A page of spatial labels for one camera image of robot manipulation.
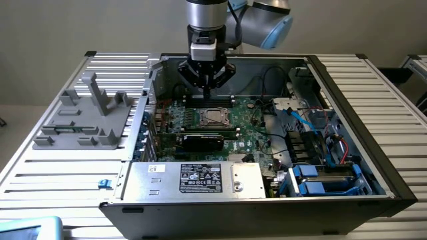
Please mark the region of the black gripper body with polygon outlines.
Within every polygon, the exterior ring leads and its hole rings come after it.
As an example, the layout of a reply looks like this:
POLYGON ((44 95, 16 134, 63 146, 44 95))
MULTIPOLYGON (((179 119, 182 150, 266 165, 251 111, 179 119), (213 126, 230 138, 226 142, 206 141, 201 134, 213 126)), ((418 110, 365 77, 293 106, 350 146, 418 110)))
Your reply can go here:
POLYGON ((189 57, 191 65, 202 64, 207 73, 213 66, 223 67, 227 63, 226 57, 226 27, 197 28, 189 26, 189 57))

